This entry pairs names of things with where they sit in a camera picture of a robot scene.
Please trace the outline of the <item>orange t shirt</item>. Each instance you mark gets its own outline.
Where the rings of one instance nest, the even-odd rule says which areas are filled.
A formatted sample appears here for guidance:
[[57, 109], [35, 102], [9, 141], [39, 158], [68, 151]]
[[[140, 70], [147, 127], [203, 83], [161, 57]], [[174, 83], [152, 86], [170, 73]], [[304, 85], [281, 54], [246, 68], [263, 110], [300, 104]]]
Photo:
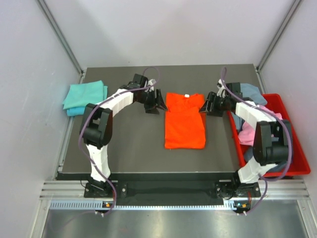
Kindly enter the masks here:
[[204, 149], [206, 145], [206, 115], [203, 94], [166, 94], [165, 149]]

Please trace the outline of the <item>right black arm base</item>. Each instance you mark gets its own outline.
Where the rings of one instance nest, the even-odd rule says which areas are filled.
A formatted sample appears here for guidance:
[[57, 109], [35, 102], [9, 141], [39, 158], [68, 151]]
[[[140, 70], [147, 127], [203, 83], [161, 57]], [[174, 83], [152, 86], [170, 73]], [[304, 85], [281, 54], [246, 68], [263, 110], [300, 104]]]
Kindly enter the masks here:
[[233, 197], [260, 197], [261, 192], [258, 182], [243, 183], [240, 181], [238, 173], [235, 172], [229, 180], [219, 180], [215, 182], [217, 196], [226, 200]]

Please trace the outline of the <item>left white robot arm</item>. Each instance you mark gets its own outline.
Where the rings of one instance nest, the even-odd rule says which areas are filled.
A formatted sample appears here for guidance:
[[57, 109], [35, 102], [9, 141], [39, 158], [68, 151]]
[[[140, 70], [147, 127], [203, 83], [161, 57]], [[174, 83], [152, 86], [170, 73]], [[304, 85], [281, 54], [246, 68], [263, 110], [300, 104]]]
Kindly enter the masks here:
[[161, 91], [155, 88], [155, 79], [135, 74], [133, 80], [122, 85], [114, 94], [102, 102], [89, 103], [85, 107], [80, 128], [91, 163], [91, 178], [97, 181], [95, 191], [100, 196], [112, 192], [112, 184], [107, 181], [111, 171], [108, 165], [107, 147], [112, 138], [113, 119], [123, 109], [137, 102], [144, 105], [148, 114], [159, 114], [159, 109], [167, 111]]

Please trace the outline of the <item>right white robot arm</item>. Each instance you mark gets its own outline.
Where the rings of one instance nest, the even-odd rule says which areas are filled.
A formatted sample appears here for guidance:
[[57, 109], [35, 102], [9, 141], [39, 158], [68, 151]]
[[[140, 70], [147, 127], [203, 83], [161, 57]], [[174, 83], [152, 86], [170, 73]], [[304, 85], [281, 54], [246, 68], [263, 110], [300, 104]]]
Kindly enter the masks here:
[[218, 92], [209, 92], [200, 113], [220, 117], [225, 111], [232, 111], [243, 119], [255, 132], [253, 156], [245, 166], [236, 171], [236, 179], [231, 184], [232, 192], [243, 196], [249, 191], [249, 184], [256, 183], [269, 170], [284, 165], [279, 176], [284, 177], [293, 159], [293, 138], [291, 124], [279, 119], [249, 98], [244, 98], [240, 83], [217, 83]]

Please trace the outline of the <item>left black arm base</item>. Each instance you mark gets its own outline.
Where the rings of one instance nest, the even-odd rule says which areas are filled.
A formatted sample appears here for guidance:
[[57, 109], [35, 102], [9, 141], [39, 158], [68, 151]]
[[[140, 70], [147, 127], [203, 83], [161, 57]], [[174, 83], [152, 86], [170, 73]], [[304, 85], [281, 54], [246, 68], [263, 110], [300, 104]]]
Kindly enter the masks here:
[[127, 193], [127, 183], [114, 182], [111, 187], [108, 182], [88, 181], [85, 184], [84, 198], [113, 198], [125, 196]]

